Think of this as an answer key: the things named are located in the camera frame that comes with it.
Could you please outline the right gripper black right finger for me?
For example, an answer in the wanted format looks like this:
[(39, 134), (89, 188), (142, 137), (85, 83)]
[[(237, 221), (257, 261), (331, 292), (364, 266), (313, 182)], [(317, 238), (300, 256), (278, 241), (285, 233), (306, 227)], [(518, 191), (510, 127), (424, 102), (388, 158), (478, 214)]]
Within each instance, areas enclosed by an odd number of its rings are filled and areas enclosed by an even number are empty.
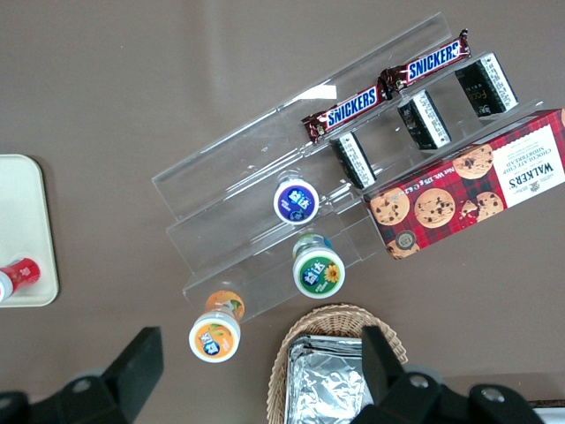
[(362, 371), (373, 402), (354, 423), (467, 423), (467, 400), (424, 372), (408, 372), (376, 326), (362, 329)]

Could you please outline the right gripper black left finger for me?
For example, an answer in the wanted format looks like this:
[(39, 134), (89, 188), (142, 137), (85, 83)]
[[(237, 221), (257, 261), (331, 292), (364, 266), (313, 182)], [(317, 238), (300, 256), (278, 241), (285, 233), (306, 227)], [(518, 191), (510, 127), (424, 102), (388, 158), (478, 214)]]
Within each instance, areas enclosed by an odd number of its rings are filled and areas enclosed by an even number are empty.
[(31, 406), (33, 423), (132, 423), (164, 369), (162, 331), (145, 327), (100, 375), (83, 375)]

